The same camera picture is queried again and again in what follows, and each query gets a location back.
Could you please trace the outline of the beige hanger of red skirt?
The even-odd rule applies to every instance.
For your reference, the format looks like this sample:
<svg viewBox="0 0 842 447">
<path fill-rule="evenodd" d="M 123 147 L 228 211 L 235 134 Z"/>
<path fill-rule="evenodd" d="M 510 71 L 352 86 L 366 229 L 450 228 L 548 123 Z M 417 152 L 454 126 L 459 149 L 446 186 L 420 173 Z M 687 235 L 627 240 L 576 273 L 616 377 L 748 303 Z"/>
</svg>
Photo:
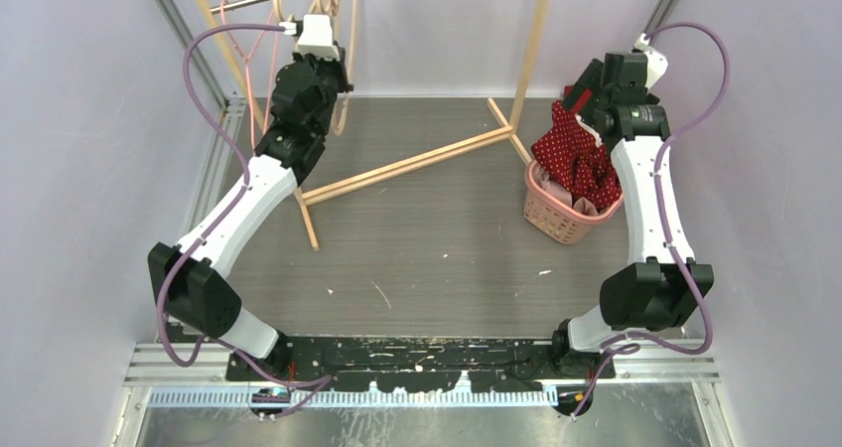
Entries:
<svg viewBox="0 0 842 447">
<path fill-rule="evenodd" d="M 354 58 L 357 40 L 357 23 L 358 23 L 358 4 L 359 0 L 351 0 L 351 25 L 349 29 L 348 45 L 346 46 L 346 70 L 348 78 L 352 79 L 354 71 Z M 313 0 L 311 9 L 319 14 L 326 14 L 334 18 L 334 37 L 337 40 L 341 35 L 340 22 L 342 11 L 342 0 Z M 349 113 L 349 106 L 351 101 L 351 94 L 344 93 L 342 100 L 337 103 L 334 109 L 334 115 L 331 123 L 331 128 L 334 135 L 340 136 L 343 134 Z"/>
</svg>

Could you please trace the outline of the pink pleated skirt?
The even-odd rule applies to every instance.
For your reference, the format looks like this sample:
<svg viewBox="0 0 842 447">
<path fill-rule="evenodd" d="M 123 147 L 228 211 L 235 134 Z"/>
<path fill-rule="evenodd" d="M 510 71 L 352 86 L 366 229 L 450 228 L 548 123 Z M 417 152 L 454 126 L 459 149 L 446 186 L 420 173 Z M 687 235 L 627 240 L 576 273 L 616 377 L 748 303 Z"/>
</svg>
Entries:
<svg viewBox="0 0 842 447">
<path fill-rule="evenodd" d="M 534 186 L 543 191 L 557 205 L 567 207 L 576 213 L 589 217 L 597 216 L 600 213 L 596 206 L 588 199 L 575 199 L 569 191 L 553 180 L 550 174 L 540 165 L 534 165 L 529 169 L 528 175 L 528 179 L 533 182 Z"/>
</svg>

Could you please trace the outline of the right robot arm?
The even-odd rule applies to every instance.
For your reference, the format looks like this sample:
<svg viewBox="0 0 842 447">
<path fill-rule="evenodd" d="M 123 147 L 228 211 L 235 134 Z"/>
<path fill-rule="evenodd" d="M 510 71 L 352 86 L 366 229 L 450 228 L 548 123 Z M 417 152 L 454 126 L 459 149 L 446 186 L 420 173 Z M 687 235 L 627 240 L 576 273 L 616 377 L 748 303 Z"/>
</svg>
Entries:
<svg viewBox="0 0 842 447">
<path fill-rule="evenodd" d="M 640 50 L 592 60 L 566 94 L 566 108 L 598 135 L 624 196 L 629 263 L 601 285 L 597 306 L 563 321 L 552 337 L 551 364 L 573 378 L 594 368 L 606 342 L 645 339 L 683 325 L 714 282 L 713 268 L 697 262 L 681 230 L 672 192 L 667 114 L 650 86 L 665 60 Z"/>
</svg>

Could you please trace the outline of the red polka dot skirt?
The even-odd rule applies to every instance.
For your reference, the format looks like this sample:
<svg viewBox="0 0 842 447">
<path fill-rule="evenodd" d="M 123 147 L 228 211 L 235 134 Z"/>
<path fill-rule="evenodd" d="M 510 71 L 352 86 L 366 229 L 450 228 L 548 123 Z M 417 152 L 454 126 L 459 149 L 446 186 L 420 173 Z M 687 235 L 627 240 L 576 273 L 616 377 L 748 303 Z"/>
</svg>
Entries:
<svg viewBox="0 0 842 447">
<path fill-rule="evenodd" d="M 622 188 L 606 147 L 560 100 L 551 105 L 551 122 L 551 128 L 530 147 L 536 163 L 575 199 L 586 198 L 599 211 L 613 204 Z"/>
</svg>

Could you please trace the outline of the pink wire hanger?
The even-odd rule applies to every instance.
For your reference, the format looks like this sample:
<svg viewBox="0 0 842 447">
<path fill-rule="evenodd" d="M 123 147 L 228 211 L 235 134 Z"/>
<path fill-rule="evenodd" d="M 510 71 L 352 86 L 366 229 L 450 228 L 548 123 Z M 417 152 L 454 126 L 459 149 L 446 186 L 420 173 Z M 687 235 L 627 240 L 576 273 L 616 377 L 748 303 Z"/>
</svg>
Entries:
<svg viewBox="0 0 842 447">
<path fill-rule="evenodd" d="M 275 33 L 261 31 L 255 38 L 253 44 L 244 49 L 236 40 L 233 33 L 228 32 L 226 35 L 241 62 L 242 75 L 245 83 L 244 92 L 247 106 L 251 113 L 249 119 L 250 145 L 252 149 L 255 149 L 259 140 L 267 132 L 269 124 L 271 102 L 268 90 L 272 89 L 274 84 L 279 36 Z M 262 72 L 253 68 L 252 61 L 260 54 L 261 46 L 267 35 L 272 35 L 271 63 L 269 71 Z"/>
</svg>

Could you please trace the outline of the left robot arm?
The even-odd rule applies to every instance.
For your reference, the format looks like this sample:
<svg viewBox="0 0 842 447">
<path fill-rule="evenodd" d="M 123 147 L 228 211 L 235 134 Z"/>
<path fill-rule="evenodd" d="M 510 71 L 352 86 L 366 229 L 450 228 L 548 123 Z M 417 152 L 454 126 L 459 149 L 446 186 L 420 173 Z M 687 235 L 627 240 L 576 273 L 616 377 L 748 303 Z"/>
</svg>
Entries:
<svg viewBox="0 0 842 447">
<path fill-rule="evenodd" d="M 337 99 L 351 89 L 344 56 L 295 56 L 276 75 L 268 129 L 238 184 L 177 243 L 159 242 L 148 255 L 160 315 L 251 356 L 267 380 L 289 368 L 286 337 L 243 306 L 227 276 L 267 217 L 315 168 Z"/>
</svg>

